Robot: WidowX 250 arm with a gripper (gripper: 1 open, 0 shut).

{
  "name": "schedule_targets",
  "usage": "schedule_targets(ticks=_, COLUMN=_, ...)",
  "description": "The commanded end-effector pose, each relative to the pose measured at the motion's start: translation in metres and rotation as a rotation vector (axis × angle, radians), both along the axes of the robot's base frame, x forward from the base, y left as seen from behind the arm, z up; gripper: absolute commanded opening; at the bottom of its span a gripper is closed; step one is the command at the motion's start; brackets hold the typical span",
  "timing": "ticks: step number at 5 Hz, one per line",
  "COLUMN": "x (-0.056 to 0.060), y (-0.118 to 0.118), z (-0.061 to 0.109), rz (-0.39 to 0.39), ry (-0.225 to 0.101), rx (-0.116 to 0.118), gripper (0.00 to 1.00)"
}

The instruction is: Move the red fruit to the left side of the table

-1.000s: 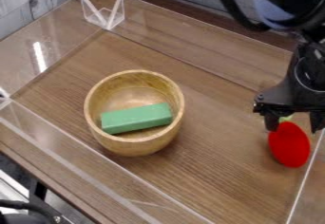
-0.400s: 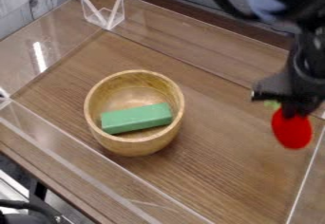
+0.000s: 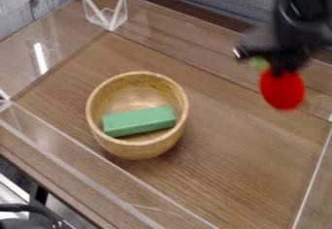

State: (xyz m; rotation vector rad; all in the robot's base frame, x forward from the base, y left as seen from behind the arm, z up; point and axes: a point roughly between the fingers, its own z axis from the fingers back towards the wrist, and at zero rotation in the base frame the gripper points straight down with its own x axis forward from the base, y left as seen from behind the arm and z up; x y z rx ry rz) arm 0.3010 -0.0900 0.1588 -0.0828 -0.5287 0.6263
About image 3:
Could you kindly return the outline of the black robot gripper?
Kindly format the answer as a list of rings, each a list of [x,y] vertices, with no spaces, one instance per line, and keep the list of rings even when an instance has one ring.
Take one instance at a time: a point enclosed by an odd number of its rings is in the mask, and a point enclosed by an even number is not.
[[[312,54],[332,46],[332,0],[274,0],[269,23],[234,45],[237,59],[264,57],[272,75],[294,74]]]

